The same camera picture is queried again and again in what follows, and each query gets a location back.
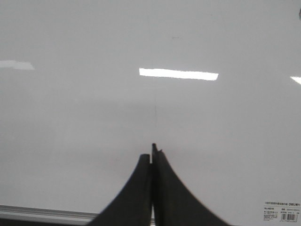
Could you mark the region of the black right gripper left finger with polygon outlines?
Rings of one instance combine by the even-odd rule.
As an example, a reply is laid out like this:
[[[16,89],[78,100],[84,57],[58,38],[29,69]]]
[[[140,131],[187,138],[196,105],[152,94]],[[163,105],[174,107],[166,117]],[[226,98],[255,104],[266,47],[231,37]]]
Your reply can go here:
[[[113,201],[89,226],[149,226],[151,224],[152,165],[141,154],[130,178]]]

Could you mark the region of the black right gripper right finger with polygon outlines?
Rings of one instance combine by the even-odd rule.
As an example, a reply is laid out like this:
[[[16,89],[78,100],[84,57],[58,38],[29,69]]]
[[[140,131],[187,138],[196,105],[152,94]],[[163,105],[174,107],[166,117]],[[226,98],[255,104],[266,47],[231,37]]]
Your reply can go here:
[[[152,144],[152,201],[157,226],[228,226],[178,178],[166,155]]]

